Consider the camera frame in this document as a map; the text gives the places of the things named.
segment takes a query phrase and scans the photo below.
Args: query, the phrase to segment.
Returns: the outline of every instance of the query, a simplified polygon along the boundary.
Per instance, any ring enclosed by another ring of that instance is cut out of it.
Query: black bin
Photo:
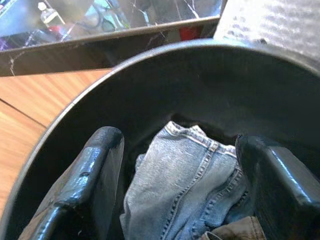
[[[263,135],[290,149],[320,177],[319,65],[268,45],[195,40],[142,53],[78,96],[33,149],[5,207],[0,239],[17,239],[41,200],[102,126],[125,138],[110,238],[133,168],[131,153],[178,114],[232,139]]]

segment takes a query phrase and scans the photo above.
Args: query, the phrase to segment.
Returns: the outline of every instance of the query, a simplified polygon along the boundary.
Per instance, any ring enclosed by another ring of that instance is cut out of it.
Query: blue jeans
[[[120,216],[126,239],[197,239],[253,214],[235,147],[197,125],[170,121],[135,167]]]

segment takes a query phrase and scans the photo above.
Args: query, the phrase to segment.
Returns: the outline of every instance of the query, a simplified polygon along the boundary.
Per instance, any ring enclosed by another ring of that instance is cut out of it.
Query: countertop
[[[109,68],[169,43],[168,31],[212,25],[225,0],[43,0],[64,24],[45,25],[39,0],[0,10],[0,76]]]

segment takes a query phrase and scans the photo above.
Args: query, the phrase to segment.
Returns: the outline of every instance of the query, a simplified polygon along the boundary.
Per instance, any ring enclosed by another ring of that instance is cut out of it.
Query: red object
[[[202,31],[202,26],[186,26],[179,29],[182,41],[198,39]]]

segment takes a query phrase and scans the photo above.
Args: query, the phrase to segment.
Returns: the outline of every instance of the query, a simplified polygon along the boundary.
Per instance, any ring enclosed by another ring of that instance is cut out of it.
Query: wooden surface
[[[46,127],[109,71],[0,77],[0,216],[21,167]]]

